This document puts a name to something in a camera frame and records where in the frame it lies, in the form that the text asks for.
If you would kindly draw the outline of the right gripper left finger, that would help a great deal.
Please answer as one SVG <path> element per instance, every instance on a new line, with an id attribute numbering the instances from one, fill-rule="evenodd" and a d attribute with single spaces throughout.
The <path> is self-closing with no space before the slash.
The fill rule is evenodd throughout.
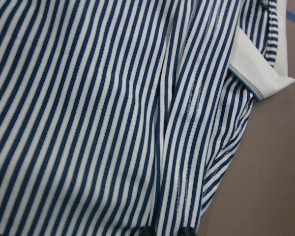
<path id="1" fill-rule="evenodd" d="M 140 228 L 139 236 L 152 236 L 152 228 Z"/>

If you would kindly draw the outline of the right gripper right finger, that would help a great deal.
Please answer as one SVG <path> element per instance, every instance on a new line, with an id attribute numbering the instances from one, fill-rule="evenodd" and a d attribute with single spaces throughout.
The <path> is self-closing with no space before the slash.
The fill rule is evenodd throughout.
<path id="1" fill-rule="evenodd" d="M 182 228 L 183 236 L 195 236 L 195 230 L 193 228 Z"/>

